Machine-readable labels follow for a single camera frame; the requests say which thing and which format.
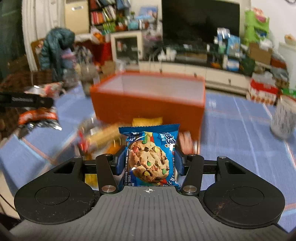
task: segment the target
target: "cookie package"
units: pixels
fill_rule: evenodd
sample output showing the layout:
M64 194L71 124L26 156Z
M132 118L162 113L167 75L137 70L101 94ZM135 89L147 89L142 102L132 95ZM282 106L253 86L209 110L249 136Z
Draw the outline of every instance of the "cookie package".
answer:
M127 136L124 185L179 186L174 178L174 150L179 124L120 127Z

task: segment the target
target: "dark green jacket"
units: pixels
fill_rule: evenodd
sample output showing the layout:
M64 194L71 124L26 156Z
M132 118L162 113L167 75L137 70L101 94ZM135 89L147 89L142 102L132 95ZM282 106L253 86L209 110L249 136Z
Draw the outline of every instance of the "dark green jacket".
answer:
M40 54L42 70L52 69L53 82L62 81L62 50L72 47L75 34L66 28L53 28L45 37Z

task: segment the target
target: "black tv screen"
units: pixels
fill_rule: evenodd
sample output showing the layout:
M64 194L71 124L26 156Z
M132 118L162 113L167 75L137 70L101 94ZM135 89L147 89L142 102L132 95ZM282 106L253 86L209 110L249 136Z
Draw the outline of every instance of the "black tv screen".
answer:
M239 36L240 7L216 0L162 0L163 41L166 44L213 43L217 28Z

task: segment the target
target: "orange storage bin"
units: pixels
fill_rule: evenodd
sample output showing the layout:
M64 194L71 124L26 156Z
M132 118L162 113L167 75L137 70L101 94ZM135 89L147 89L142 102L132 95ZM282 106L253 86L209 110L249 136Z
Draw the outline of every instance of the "orange storage bin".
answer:
M98 119L131 124L133 118L163 118L163 124L180 124L199 138L205 109L202 77L125 72L93 85L91 99Z

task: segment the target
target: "metal screw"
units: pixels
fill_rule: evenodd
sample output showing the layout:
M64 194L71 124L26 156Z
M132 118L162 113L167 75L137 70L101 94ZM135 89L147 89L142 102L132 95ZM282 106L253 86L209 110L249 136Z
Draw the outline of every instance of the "metal screw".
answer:
M116 190L116 187L112 185L106 185L102 187L102 191L107 193L114 192L115 190Z
M183 191L187 192L187 193L193 193L193 192L197 191L197 187L192 186L192 185L187 185L187 186L183 187Z

